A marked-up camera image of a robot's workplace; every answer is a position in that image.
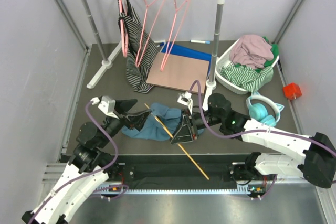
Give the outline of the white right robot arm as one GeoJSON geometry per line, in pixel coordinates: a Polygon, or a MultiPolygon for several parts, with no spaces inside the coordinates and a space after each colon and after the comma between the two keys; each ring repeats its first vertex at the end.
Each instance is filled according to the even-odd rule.
{"type": "Polygon", "coordinates": [[[331,188],[335,183],[335,147],[323,133],[299,135],[268,126],[234,111],[222,94],[208,98],[208,109],[193,112],[192,95],[180,94],[178,103],[187,106],[181,112],[171,144],[192,142],[199,131],[208,129],[222,139],[237,139],[276,151],[276,154],[251,153],[245,160],[242,177],[256,180],[262,175],[288,175],[304,178],[309,183],[331,188]]]}

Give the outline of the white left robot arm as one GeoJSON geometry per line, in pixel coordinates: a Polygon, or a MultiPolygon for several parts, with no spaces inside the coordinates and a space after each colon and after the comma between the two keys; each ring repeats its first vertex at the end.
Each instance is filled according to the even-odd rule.
{"type": "Polygon", "coordinates": [[[87,103],[90,121],[81,126],[77,147],[45,199],[23,214],[24,223],[69,223],[98,186],[117,178],[119,151],[113,137],[123,127],[141,130],[151,114],[150,109],[131,113],[136,103],[136,99],[114,100],[109,96],[87,103]]]}

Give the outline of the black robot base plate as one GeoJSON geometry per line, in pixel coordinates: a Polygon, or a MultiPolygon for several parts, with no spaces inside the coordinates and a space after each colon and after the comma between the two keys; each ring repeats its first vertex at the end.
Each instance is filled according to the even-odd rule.
{"type": "Polygon", "coordinates": [[[130,189],[234,189],[238,183],[262,183],[263,175],[244,171],[246,154],[120,155],[118,174],[130,189]]]}

